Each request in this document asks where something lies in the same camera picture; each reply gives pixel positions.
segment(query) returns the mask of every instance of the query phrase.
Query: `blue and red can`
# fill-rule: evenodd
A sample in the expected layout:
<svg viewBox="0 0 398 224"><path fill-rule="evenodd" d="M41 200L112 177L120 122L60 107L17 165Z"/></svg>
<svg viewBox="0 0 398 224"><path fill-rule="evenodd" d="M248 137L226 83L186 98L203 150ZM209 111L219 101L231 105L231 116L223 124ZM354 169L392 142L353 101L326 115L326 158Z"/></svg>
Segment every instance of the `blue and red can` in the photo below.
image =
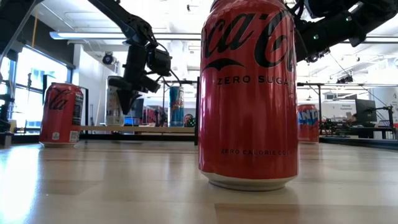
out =
<svg viewBox="0 0 398 224"><path fill-rule="evenodd" d="M319 142L319 113L315 105L300 105L297 108L298 140Z"/></svg>
<svg viewBox="0 0 398 224"><path fill-rule="evenodd" d="M184 126L184 88L171 86L169 103L169 127Z"/></svg>

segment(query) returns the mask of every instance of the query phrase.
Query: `robotic arm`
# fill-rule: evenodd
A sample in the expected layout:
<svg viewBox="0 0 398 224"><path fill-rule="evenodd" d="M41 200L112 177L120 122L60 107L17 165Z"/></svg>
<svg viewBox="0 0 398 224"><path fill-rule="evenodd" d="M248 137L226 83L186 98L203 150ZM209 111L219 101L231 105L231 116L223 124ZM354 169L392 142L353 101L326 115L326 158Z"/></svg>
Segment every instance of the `robotic arm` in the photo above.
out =
<svg viewBox="0 0 398 224"><path fill-rule="evenodd" d="M0 66L33 8L42 1L0 1ZM120 1L88 1L115 22L126 36L125 44L129 46L129 51L123 79L110 80L109 84L119 87L121 107L123 113L127 114L140 92L156 92L160 88L147 75L157 73L169 76L171 57L169 53L156 49L158 43L152 27L145 20L124 10L119 5ZM348 9L355 4L358 7L349 12ZM313 18L323 19L317 22L301 20L305 7ZM290 10L297 28L297 61L316 62L329 52L329 47L346 39L355 47L365 40L367 33L393 18L397 12L398 0L297 0ZM146 72L145 65L152 72Z"/></svg>

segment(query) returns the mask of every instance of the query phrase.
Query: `desk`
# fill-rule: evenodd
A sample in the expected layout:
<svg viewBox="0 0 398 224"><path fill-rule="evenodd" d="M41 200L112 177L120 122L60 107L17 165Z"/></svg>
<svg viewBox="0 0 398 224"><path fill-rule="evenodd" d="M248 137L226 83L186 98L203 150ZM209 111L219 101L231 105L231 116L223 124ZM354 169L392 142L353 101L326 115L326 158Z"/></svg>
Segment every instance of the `desk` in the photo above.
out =
<svg viewBox="0 0 398 224"><path fill-rule="evenodd" d="M357 135L358 133L370 133L374 131L381 131L381 136L383 139L386 138L386 132L392 131L391 128L351 128L351 133Z"/></svg>

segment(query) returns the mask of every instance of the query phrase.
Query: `ceiling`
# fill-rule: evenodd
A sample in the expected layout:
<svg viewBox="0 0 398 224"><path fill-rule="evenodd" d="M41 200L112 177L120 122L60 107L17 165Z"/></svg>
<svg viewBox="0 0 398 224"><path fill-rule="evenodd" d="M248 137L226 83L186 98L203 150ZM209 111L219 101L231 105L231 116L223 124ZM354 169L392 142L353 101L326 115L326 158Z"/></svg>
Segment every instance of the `ceiling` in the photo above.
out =
<svg viewBox="0 0 398 224"><path fill-rule="evenodd" d="M148 21L154 32L200 33L213 0L121 0L121 5L132 14ZM106 16L84 0L45 0L33 12L41 21L60 32L120 32ZM398 17L380 26L369 35L398 35ZM85 51L91 55L115 52L124 62L127 48L121 40L91 40ZM200 41L173 40L162 42L173 56L173 70L181 78L196 80L200 67ZM300 62L297 68L299 82L336 83L337 78L350 72L361 82L377 83L377 75L368 68L385 59L396 58L398 44L338 44L331 55L316 63Z"/></svg>

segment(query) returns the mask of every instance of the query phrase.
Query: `soda can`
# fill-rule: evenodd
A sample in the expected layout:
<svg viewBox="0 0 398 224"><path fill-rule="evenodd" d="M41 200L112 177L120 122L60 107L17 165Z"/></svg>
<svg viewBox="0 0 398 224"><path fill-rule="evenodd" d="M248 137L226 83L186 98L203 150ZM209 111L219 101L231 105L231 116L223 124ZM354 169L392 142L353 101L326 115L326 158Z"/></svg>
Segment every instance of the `soda can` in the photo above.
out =
<svg viewBox="0 0 398 224"><path fill-rule="evenodd" d="M171 86L169 102L169 127L184 126L184 88Z"/></svg>
<svg viewBox="0 0 398 224"><path fill-rule="evenodd" d="M106 107L105 107L105 125L107 126L124 126L124 115L120 105L118 88L109 85L109 79L122 77L116 75L108 76L106 82Z"/></svg>
<svg viewBox="0 0 398 224"><path fill-rule="evenodd" d="M298 140L319 142L319 115L315 105L300 105L297 108Z"/></svg>
<svg viewBox="0 0 398 224"><path fill-rule="evenodd" d="M52 83L45 94L40 143L45 147L73 147L77 144L82 108L80 87Z"/></svg>
<svg viewBox="0 0 398 224"><path fill-rule="evenodd" d="M236 190L298 174L294 20L280 0L215 1L201 39L199 168Z"/></svg>

